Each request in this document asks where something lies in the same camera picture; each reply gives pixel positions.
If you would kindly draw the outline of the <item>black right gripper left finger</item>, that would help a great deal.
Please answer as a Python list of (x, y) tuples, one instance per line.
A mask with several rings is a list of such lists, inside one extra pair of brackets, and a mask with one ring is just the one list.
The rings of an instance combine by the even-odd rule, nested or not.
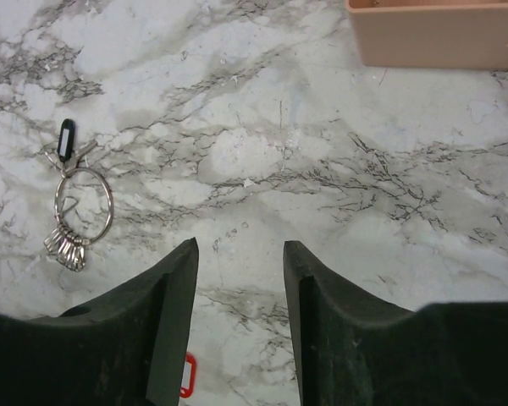
[(0, 314), (0, 405), (175, 405), (199, 250), (156, 265), (57, 317)]

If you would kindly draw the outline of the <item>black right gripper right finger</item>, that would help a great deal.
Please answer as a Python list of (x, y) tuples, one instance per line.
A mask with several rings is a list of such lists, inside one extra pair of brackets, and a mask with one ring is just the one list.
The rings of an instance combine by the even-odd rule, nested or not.
[(304, 405), (508, 405), (508, 302), (410, 311), (284, 244), (284, 284)]

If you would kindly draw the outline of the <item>silver keyring with clips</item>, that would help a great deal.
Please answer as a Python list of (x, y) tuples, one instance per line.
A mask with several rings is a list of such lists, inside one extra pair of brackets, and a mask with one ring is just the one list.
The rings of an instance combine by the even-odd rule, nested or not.
[(72, 272), (85, 270), (113, 219), (113, 194), (102, 174), (88, 167), (68, 171), (52, 199), (52, 227), (43, 240), (47, 255)]

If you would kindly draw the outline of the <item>black key fob key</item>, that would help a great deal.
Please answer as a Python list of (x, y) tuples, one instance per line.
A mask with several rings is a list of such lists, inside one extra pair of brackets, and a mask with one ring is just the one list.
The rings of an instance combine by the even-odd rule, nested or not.
[(47, 160), (63, 175), (76, 169), (80, 160), (97, 147), (97, 142), (93, 140), (82, 146), (78, 151), (74, 151), (75, 135), (75, 121), (66, 118), (61, 124), (58, 135), (57, 160), (54, 160), (47, 151), (44, 151)]

